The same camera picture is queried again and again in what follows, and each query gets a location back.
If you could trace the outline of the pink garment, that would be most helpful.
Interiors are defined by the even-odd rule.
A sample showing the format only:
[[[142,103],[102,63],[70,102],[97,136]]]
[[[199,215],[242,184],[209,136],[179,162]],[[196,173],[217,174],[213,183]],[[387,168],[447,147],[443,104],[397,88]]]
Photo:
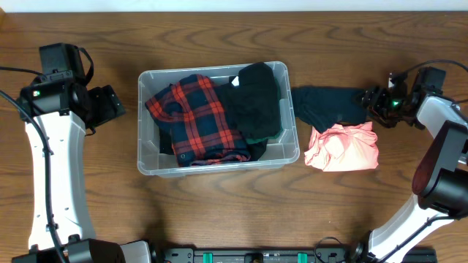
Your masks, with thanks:
[[[349,172],[375,169],[379,149],[373,123],[356,126],[335,124],[320,133],[312,129],[309,149],[304,153],[305,165],[323,172]]]

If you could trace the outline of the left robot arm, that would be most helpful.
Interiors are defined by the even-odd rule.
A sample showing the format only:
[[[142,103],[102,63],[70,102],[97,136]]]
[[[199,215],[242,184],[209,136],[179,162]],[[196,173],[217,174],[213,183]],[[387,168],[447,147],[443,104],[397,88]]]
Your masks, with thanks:
[[[91,90],[92,73],[37,77],[12,100],[33,158],[34,219],[27,254],[13,262],[152,262],[146,241],[98,240],[86,201],[83,146],[88,129],[124,114],[112,87]]]

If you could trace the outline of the dark green garment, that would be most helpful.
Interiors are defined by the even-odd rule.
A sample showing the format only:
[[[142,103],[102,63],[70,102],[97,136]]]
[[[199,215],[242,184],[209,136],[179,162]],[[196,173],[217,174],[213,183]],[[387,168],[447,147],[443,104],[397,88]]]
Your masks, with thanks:
[[[282,132],[278,83],[259,88],[249,105],[245,137],[248,143],[276,139]]]

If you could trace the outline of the red navy plaid shirt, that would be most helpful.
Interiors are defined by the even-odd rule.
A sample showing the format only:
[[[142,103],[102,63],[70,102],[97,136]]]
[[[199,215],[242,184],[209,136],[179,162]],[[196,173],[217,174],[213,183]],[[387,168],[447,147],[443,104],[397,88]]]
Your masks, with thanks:
[[[170,84],[145,102],[154,123],[170,135],[181,167],[249,161],[242,134],[216,94],[219,87],[204,75]]]

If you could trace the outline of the dark navy garment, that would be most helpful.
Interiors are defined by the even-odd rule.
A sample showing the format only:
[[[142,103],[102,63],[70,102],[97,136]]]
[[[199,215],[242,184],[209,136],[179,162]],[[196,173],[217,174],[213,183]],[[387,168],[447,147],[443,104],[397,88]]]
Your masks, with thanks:
[[[358,125],[367,113],[357,103],[359,88],[303,86],[291,90],[294,114],[304,123],[323,133],[334,124]]]

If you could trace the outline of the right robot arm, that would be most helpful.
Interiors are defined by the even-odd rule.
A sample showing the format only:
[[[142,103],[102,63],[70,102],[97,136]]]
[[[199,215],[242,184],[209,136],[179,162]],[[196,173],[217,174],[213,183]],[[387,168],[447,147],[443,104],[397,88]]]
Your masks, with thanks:
[[[467,117],[439,88],[422,88],[415,120],[434,138],[412,179],[412,195],[350,252],[350,262],[402,262],[438,228],[467,217]]]

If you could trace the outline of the black garment with tag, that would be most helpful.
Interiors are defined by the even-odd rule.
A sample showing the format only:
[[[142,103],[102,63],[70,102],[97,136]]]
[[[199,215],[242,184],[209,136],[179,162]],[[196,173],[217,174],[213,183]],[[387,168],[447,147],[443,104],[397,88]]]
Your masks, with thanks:
[[[249,144],[255,144],[279,136],[282,131],[279,108],[280,90],[273,70],[265,63],[248,65],[234,79],[216,88],[235,129]]]

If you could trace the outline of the clear plastic storage container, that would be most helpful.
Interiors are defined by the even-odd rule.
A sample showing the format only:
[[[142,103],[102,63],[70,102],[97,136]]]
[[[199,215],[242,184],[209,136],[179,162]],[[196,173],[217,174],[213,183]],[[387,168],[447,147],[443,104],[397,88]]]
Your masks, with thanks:
[[[288,68],[281,61],[268,61],[266,64],[272,69],[281,93],[279,109],[282,133],[276,139],[268,141],[266,151],[258,161],[198,167],[180,167],[174,155],[160,152],[159,127],[150,116],[145,102],[170,84],[177,83],[183,77],[193,74],[205,75],[211,78],[217,85],[221,85],[226,83],[229,77],[237,75],[247,65],[233,64],[185,69],[147,70],[142,72],[138,78],[138,170],[143,175],[176,178],[185,175],[248,169],[278,169],[286,164],[297,161],[301,154],[301,149],[299,147],[295,123]]]

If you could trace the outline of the large black garment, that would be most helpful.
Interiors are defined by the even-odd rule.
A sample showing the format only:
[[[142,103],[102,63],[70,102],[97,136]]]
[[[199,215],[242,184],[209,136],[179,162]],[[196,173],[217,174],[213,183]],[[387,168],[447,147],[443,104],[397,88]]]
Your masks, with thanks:
[[[174,155],[171,136],[158,129],[159,132],[159,152],[167,155]],[[266,152],[268,140],[258,141],[256,143],[247,143],[247,148],[250,152],[250,161],[258,161],[264,152]]]

